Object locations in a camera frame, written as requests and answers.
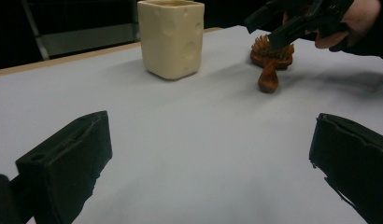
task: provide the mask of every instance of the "table surface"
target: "table surface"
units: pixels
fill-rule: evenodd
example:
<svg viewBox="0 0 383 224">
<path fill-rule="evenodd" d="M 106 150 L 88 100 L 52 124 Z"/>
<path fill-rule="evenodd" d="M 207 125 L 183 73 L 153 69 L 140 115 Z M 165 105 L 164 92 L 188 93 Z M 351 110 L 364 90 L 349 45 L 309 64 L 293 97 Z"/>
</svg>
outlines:
<svg viewBox="0 0 383 224">
<path fill-rule="evenodd" d="M 0 76 L 0 174 L 106 110 L 114 157 L 74 223 L 365 223 L 308 152 L 319 113 L 383 134 L 383 61 L 299 39 L 264 94 L 248 58 L 264 34 L 204 34 L 200 70 L 177 81 L 146 71 L 139 46 Z"/>
</svg>

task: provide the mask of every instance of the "hand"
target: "hand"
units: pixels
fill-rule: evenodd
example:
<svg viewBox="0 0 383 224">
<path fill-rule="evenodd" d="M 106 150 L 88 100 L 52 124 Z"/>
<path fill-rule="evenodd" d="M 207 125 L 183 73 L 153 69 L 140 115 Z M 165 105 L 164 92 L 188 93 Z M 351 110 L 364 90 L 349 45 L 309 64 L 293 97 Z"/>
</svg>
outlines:
<svg viewBox="0 0 383 224">
<path fill-rule="evenodd" d="M 342 19 L 348 29 L 326 37 L 321 37 L 318 32 L 315 42 L 316 47 L 318 49 L 328 49 L 340 43 L 344 38 L 348 39 L 348 47 L 354 46 L 369 33 L 376 22 L 380 9 L 381 3 L 379 0 L 354 0 Z M 283 22 L 285 23 L 288 20 L 288 15 L 284 13 Z"/>
</svg>

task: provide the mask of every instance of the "cream ceramic cup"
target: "cream ceramic cup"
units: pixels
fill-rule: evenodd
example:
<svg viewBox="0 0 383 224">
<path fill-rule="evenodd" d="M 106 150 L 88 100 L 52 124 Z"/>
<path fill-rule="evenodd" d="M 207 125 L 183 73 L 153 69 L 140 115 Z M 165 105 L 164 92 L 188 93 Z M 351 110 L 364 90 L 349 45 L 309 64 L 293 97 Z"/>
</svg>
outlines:
<svg viewBox="0 0 383 224">
<path fill-rule="evenodd" d="M 196 73 L 201 65 L 205 5 L 146 0 L 138 2 L 137 7 L 146 69 L 166 79 Z"/>
</svg>

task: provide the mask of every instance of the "table edge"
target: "table edge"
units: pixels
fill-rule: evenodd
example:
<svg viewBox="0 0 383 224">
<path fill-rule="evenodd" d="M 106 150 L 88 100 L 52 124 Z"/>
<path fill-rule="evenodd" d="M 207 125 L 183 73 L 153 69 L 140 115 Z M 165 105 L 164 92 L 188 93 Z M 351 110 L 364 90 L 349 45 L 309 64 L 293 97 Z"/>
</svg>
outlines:
<svg viewBox="0 0 383 224">
<path fill-rule="evenodd" d="M 222 28 L 220 27 L 211 27 L 211 28 L 205 29 L 204 32 L 209 33 L 209 32 L 214 32 L 221 29 Z M 42 68 L 42 67 L 50 67 L 60 63 L 69 63 L 69 62 L 87 59 L 87 58 L 91 58 L 91 57 L 95 57 L 95 56 L 99 56 L 103 54 L 108 54 L 108 53 L 116 52 L 120 50 L 133 49 L 139 46 L 140 46 L 140 42 L 135 42 L 132 44 L 117 46 L 117 47 L 108 48 L 108 49 L 99 49 L 99 50 L 89 51 L 86 53 L 76 54 L 76 55 L 67 56 L 67 57 L 58 58 L 58 59 L 47 60 L 47 61 L 38 62 L 38 63 L 28 63 L 24 65 L 4 68 L 4 69 L 0 69 L 0 76 L 24 72 L 24 71 L 33 70 L 33 69 Z"/>
</svg>

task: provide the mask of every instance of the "brown wooden object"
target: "brown wooden object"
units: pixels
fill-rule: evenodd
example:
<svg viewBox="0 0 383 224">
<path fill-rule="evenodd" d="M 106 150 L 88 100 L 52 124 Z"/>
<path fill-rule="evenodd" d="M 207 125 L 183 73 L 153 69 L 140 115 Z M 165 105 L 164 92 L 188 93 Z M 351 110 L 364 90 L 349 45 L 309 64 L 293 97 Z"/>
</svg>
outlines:
<svg viewBox="0 0 383 224">
<path fill-rule="evenodd" d="M 265 93 L 273 93 L 278 88 L 276 70 L 287 69 L 292 64 L 294 53 L 293 44 L 283 49 L 273 49 L 267 35 L 261 35 L 255 39 L 250 53 L 253 64 L 263 68 L 258 80 L 259 89 Z"/>
</svg>

